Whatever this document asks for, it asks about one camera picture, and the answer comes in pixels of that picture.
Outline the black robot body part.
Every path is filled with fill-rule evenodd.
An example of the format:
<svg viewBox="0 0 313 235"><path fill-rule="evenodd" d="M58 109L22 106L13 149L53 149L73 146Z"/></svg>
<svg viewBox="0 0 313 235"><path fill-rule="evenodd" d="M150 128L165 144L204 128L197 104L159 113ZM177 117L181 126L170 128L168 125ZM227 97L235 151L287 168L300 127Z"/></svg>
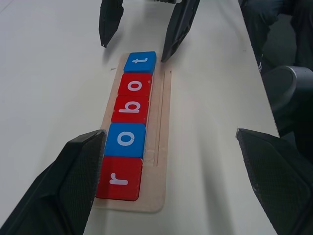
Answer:
<svg viewBox="0 0 313 235"><path fill-rule="evenodd" d="M281 136L293 132L297 150L313 158L313 96L289 116L275 119Z"/></svg>

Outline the red letter o block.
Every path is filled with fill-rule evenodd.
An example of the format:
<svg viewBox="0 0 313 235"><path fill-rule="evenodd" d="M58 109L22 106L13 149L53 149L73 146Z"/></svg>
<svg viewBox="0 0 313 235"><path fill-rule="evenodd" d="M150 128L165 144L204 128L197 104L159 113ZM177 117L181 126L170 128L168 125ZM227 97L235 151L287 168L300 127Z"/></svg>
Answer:
<svg viewBox="0 0 313 235"><path fill-rule="evenodd" d="M124 73L118 89L119 96L149 97L152 75L149 73Z"/></svg>

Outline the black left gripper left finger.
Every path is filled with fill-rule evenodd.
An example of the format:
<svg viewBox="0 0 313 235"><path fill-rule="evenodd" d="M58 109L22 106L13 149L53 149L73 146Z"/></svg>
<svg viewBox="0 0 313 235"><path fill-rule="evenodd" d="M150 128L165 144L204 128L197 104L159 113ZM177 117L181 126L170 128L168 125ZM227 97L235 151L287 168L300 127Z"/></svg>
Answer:
<svg viewBox="0 0 313 235"><path fill-rule="evenodd" d="M106 131L68 141L31 184L0 235L83 235L97 191Z"/></svg>

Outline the long wooden letter tray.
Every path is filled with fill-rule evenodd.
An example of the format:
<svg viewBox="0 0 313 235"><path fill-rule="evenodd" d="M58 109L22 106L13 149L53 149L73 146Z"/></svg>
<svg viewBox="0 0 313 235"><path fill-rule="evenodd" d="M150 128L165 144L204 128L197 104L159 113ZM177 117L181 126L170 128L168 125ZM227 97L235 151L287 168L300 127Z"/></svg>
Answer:
<svg viewBox="0 0 313 235"><path fill-rule="evenodd" d="M160 211L164 205L172 71L171 68L163 67L159 61L160 55L156 59L138 199L127 201L95 198L95 208L154 213Z"/></svg>

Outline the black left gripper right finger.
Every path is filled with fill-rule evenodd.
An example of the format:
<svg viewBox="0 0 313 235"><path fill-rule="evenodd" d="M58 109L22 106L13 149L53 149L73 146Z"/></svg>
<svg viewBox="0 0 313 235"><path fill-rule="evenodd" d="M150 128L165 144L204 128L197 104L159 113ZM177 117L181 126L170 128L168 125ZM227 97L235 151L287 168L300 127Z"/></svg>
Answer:
<svg viewBox="0 0 313 235"><path fill-rule="evenodd" d="M313 164L286 140L239 128L252 189L278 235L313 235Z"/></svg>

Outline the red letter b block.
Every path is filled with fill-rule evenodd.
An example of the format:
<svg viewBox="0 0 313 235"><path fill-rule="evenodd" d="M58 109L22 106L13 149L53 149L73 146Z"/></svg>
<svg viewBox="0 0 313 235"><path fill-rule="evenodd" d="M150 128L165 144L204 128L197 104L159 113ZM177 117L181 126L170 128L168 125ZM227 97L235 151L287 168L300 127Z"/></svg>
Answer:
<svg viewBox="0 0 313 235"><path fill-rule="evenodd" d="M118 96L115 100L112 123L139 123L146 125L149 109L147 96Z"/></svg>

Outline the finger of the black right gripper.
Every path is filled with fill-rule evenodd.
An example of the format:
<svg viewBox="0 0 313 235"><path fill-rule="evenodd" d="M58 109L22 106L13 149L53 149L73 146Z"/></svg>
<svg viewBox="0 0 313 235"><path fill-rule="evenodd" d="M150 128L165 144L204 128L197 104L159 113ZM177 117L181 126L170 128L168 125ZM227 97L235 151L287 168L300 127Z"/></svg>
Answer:
<svg viewBox="0 0 313 235"><path fill-rule="evenodd" d="M161 62L167 62L191 29L200 0L181 0L173 9L164 41Z"/></svg>
<svg viewBox="0 0 313 235"><path fill-rule="evenodd" d="M101 46L106 48L118 30L124 8L123 0L102 0L99 16L99 36Z"/></svg>

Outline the red letter r block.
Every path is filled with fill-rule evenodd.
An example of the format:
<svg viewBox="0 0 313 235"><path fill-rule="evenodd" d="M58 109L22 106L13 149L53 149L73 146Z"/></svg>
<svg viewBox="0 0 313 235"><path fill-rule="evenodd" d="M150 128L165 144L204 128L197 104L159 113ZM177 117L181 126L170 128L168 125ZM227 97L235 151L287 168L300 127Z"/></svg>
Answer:
<svg viewBox="0 0 313 235"><path fill-rule="evenodd" d="M105 156L102 161L96 197L135 201L139 197L142 160Z"/></svg>

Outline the dark fabric clothing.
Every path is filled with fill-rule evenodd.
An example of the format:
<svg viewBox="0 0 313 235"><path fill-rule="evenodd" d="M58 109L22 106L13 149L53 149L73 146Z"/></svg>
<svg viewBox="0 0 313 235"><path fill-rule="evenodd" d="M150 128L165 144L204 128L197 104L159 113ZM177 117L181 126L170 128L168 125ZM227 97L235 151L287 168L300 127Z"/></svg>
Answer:
<svg viewBox="0 0 313 235"><path fill-rule="evenodd" d="M313 0L246 0L242 15L258 70L262 70L263 49L270 27L282 13L292 15L291 25L296 34L294 65L313 71Z"/></svg>

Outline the silver cylindrical robot body part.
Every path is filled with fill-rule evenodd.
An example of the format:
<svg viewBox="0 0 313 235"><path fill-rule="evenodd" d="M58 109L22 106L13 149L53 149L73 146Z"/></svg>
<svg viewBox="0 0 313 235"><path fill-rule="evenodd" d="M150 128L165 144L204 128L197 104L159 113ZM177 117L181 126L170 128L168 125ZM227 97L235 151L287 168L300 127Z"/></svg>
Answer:
<svg viewBox="0 0 313 235"><path fill-rule="evenodd" d="M275 119L291 115L313 96L313 71L305 67L280 66L262 80Z"/></svg>

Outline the blue letter o block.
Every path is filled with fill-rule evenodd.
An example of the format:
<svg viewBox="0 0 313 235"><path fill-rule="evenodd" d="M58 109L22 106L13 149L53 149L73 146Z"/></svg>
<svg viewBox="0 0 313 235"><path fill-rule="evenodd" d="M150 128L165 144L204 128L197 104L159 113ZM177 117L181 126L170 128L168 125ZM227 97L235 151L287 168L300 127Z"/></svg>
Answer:
<svg viewBox="0 0 313 235"><path fill-rule="evenodd" d="M146 128L144 124L111 123L105 144L105 156L143 157Z"/></svg>

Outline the blue letter t block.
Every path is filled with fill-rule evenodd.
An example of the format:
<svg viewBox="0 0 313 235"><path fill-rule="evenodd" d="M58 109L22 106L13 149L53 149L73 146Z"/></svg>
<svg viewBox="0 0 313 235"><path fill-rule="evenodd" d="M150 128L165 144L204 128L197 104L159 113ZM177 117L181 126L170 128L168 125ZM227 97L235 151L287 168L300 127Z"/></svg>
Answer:
<svg viewBox="0 0 313 235"><path fill-rule="evenodd" d="M124 66L125 73L153 74L157 61L154 51L132 52Z"/></svg>

